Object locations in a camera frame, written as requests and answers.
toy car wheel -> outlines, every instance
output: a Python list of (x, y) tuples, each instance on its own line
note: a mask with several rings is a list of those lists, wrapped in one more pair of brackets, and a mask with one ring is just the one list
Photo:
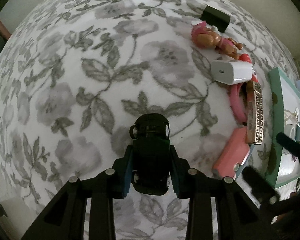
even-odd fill
[(130, 134), (130, 137), (132, 139), (137, 139), (138, 138), (138, 128), (137, 128), (136, 125), (132, 125), (130, 127), (129, 134)]
[(137, 184), (137, 183), (138, 183), (138, 180), (139, 180), (139, 175), (138, 175), (138, 173), (135, 173), (134, 176), (133, 176), (133, 182), (134, 182), (135, 184)]
[(167, 124), (166, 124), (165, 133), (166, 133), (166, 138), (169, 139), (170, 129), (169, 129), (169, 126)]
[(167, 177), (167, 187), (169, 187), (169, 185), (170, 185), (170, 176), (168, 175), (168, 177)]

pink bracelet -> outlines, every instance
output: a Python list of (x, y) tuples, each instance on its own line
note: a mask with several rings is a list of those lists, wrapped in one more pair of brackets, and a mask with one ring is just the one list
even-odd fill
[(236, 120), (240, 123), (247, 122), (248, 117), (246, 115), (243, 102), (239, 98), (240, 88), (243, 83), (230, 86), (230, 106)]

black box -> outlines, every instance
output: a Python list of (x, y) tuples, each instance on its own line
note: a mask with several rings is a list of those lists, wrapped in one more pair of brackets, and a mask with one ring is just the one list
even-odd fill
[(207, 6), (203, 11), (200, 20), (206, 21), (208, 25), (215, 26), (218, 28), (218, 31), (224, 33), (230, 23), (230, 15)]

gray flower pattern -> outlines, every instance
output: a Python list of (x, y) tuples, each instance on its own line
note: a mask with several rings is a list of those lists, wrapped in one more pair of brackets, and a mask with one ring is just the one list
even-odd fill
[(18, 109), (18, 121), (25, 125), (30, 116), (30, 102), (29, 96), (25, 92), (19, 94), (17, 100), (17, 109)]
[(37, 121), (49, 126), (57, 118), (69, 116), (74, 103), (74, 96), (67, 83), (59, 83), (53, 88), (46, 88), (35, 103)]
[(56, 148), (56, 157), (60, 162), (57, 169), (64, 181), (72, 175), (84, 178), (101, 164), (98, 148), (92, 142), (87, 142), (85, 137), (78, 137), (72, 141), (60, 140)]
[(118, 41), (121, 46), (126, 37), (130, 35), (143, 36), (148, 33), (156, 32), (159, 29), (159, 25), (155, 21), (149, 21), (148, 19), (138, 19), (121, 21), (115, 27), (117, 35), (114, 35), (114, 39)]
[(194, 68), (188, 65), (185, 49), (175, 41), (152, 41), (141, 49), (142, 60), (150, 63), (150, 72), (161, 82), (184, 86), (194, 77)]
[[(211, 77), (220, 55), (191, 42), (207, 5), (231, 15), (222, 35), (245, 44), (270, 113), (268, 71), (278, 66), (292, 81), (298, 72), (286, 47), (234, 3), (45, 0), (0, 55), (0, 181), (12, 187), (5, 192), (40, 212), (70, 176), (94, 177), (123, 156), (128, 127), (151, 112), (169, 119), (178, 154), (212, 176), (237, 123), (227, 89)], [(259, 170), (267, 166), (271, 127), (269, 118), (265, 147), (252, 153)], [(165, 197), (131, 187), (127, 199), (115, 200), (117, 239), (184, 239), (188, 201), (176, 200), (171, 186)]]

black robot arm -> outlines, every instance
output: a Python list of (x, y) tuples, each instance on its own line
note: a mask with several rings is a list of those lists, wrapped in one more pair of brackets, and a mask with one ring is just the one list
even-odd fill
[(80, 181), (71, 177), (22, 240), (82, 240), (89, 197), (89, 239), (115, 240), (112, 199), (124, 199), (130, 183), (140, 193), (163, 195), (168, 190), (169, 174), (177, 197), (190, 199), (186, 240), (213, 239), (212, 197), (216, 202), (220, 240), (275, 240), (289, 235), (278, 234), (282, 228), (271, 225), (271, 221), (281, 213), (297, 214), (300, 204), (295, 202), (300, 201), (300, 196), (279, 202), (277, 192), (253, 168), (246, 167), (242, 175), (261, 203), (259, 210), (232, 178), (208, 178), (179, 158), (169, 143), (169, 122), (160, 114), (140, 117), (131, 127), (130, 135), (135, 140), (127, 146), (124, 157), (95, 178)]

